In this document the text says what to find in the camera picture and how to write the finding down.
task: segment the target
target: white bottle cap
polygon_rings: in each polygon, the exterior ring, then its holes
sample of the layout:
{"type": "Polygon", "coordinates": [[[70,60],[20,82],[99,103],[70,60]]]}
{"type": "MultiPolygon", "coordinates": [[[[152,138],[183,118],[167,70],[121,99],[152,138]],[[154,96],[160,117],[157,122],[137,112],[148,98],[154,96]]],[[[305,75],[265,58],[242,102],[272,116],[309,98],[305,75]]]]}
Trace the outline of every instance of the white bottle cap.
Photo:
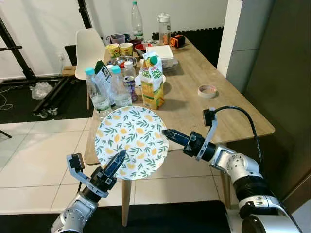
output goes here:
{"type": "Polygon", "coordinates": [[[111,68],[113,67],[113,65],[106,65],[106,67],[111,72],[111,68]]]}
{"type": "Polygon", "coordinates": [[[157,20],[160,23],[168,23],[170,21],[170,17],[171,16],[169,14],[162,12],[157,16],[157,20]]]}
{"type": "Polygon", "coordinates": [[[133,67],[133,62],[127,61],[124,63],[124,68],[132,68],[133,67]]]}

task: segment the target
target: masking tape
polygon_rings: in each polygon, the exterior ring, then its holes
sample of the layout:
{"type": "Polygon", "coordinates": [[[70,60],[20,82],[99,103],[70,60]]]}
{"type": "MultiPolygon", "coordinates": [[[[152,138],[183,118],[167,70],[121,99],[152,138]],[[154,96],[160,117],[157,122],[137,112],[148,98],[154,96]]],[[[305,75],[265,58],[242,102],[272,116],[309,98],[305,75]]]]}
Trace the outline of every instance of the masking tape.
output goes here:
{"type": "Polygon", "coordinates": [[[205,84],[205,85],[199,86],[198,95],[205,99],[213,98],[216,96],[216,94],[217,94],[217,89],[216,87],[212,85],[205,84]]]}

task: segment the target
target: wooden table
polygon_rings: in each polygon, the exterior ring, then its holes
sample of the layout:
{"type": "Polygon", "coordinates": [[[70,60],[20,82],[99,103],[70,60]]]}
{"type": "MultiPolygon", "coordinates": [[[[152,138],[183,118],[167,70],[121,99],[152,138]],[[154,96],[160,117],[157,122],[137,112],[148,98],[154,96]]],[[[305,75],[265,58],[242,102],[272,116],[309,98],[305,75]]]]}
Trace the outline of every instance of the wooden table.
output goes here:
{"type": "MultiPolygon", "coordinates": [[[[205,136],[208,127],[204,126],[202,110],[210,107],[224,105],[237,105],[245,109],[252,117],[258,136],[272,134],[275,129],[268,120],[186,39],[186,45],[182,48],[172,48],[179,64],[175,71],[164,73],[167,77],[164,83],[165,103],[156,112],[165,122],[168,129],[176,129],[185,134],[191,131],[205,136]],[[198,87],[210,84],[217,88],[218,94],[212,99],[204,99],[198,96],[198,87]]],[[[109,60],[105,53],[104,62],[109,60]]],[[[134,105],[142,106],[141,95],[134,105]]],[[[223,110],[217,113],[218,127],[212,139],[213,143],[226,143],[253,137],[253,133],[247,118],[236,110],[223,110]]],[[[90,127],[86,144],[84,161],[88,165],[99,164],[97,159],[94,138],[100,124],[96,114],[90,127]]],[[[169,151],[181,150],[182,146],[171,143],[169,151]]],[[[222,176],[224,190],[228,186],[228,178],[222,176]]],[[[129,206],[130,181],[122,184],[122,221],[125,226],[129,206]]],[[[230,192],[226,190],[225,201],[228,206],[230,192]]]]}

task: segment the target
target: green cap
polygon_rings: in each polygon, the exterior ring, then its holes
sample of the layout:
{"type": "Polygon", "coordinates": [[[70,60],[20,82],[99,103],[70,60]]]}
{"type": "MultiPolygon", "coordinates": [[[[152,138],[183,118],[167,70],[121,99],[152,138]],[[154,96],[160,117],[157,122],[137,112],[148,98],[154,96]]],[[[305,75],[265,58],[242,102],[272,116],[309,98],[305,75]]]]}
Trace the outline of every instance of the green cap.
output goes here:
{"type": "Polygon", "coordinates": [[[92,75],[92,74],[95,74],[95,70],[93,67],[88,67],[84,70],[84,72],[87,74],[87,75],[92,75]]]}
{"type": "Polygon", "coordinates": [[[120,69],[119,66],[113,66],[113,67],[111,68],[111,71],[112,71],[112,73],[114,73],[114,74],[119,74],[119,73],[121,73],[121,69],[120,69]]]}
{"type": "Polygon", "coordinates": [[[152,56],[152,57],[150,58],[150,63],[151,63],[152,65],[155,65],[155,64],[157,63],[157,57],[156,57],[156,56],[152,56]]]}

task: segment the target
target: juice carton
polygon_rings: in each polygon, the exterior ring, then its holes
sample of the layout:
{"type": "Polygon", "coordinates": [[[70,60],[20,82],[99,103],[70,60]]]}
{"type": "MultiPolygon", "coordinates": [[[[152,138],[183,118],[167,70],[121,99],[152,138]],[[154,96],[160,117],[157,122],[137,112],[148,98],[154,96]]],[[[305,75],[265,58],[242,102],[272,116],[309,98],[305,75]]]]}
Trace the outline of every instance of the juice carton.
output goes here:
{"type": "Polygon", "coordinates": [[[159,109],[164,103],[162,62],[155,52],[142,55],[141,91],[144,106],[159,109]]]}

